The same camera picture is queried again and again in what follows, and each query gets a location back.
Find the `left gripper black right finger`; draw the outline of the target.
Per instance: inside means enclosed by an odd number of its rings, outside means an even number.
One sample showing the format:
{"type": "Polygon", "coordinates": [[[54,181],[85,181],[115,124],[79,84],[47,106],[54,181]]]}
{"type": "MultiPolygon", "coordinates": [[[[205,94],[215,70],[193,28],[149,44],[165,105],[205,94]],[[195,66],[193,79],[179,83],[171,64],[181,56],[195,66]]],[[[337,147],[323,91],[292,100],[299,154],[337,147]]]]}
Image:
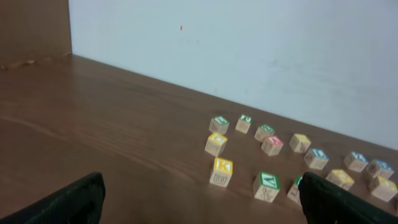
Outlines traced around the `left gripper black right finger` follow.
{"type": "Polygon", "coordinates": [[[397,217],[367,203],[313,172],[298,185],[308,224],[397,224],[397,217]]]}

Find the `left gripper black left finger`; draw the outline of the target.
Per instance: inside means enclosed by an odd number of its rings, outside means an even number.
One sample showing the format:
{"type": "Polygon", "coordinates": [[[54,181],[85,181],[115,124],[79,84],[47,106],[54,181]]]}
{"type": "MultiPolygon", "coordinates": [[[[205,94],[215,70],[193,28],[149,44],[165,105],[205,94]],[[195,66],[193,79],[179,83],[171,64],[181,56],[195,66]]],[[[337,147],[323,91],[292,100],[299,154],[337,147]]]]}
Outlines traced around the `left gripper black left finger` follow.
{"type": "Polygon", "coordinates": [[[98,224],[106,188],[92,172],[39,201],[1,219],[1,224],[98,224]]]}

